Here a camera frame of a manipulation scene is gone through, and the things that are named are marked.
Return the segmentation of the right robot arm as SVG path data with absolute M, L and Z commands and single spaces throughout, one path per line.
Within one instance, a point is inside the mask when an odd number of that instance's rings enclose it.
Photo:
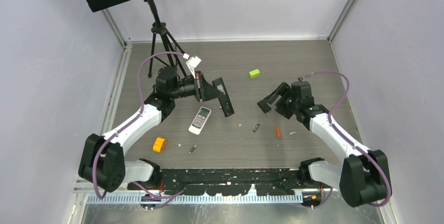
M 305 187 L 323 183 L 341 192 L 351 207 L 380 206 L 391 195 L 388 158 L 381 150 L 372 151 L 347 133 L 333 118 L 330 111 L 316 104 L 307 81 L 281 83 L 257 105 L 264 112 L 275 111 L 290 119 L 292 116 L 318 136 L 341 161 L 332 165 L 322 158 L 301 162 L 299 182 Z

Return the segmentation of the orange battery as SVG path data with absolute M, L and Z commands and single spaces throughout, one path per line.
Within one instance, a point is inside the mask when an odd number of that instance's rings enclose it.
M 281 133 L 280 133 L 280 129 L 279 129 L 279 128 L 276 128 L 276 136 L 277 136 L 278 138 L 281 137 Z

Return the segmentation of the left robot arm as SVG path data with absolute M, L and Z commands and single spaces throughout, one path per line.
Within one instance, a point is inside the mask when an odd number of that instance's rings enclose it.
M 193 96 L 198 102 L 218 99 L 223 106 L 230 102 L 221 77 L 208 82 L 201 71 L 179 78 L 176 68 L 158 71 L 153 91 L 143 97 L 140 108 L 115 129 L 102 135 L 89 135 L 79 165 L 79 177 L 91 182 L 96 193 L 115 191 L 122 183 L 141 182 L 147 189 L 160 185 L 158 166 L 146 159 L 134 162 L 125 155 L 146 132 L 159 125 L 175 108 L 175 100 Z

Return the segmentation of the black remote control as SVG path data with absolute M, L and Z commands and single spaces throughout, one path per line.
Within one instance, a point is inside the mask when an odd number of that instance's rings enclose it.
M 222 93 L 219 97 L 220 106 L 224 112 L 225 117 L 232 116 L 235 111 L 229 98 L 225 83 L 222 77 L 219 77 L 212 81 L 212 84 Z

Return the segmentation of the green black battery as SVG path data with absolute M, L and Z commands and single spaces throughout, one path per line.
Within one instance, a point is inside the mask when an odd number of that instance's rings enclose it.
M 254 129 L 253 129 L 253 132 L 256 132 L 259 129 L 259 127 L 260 127 L 260 124 L 256 124 Z

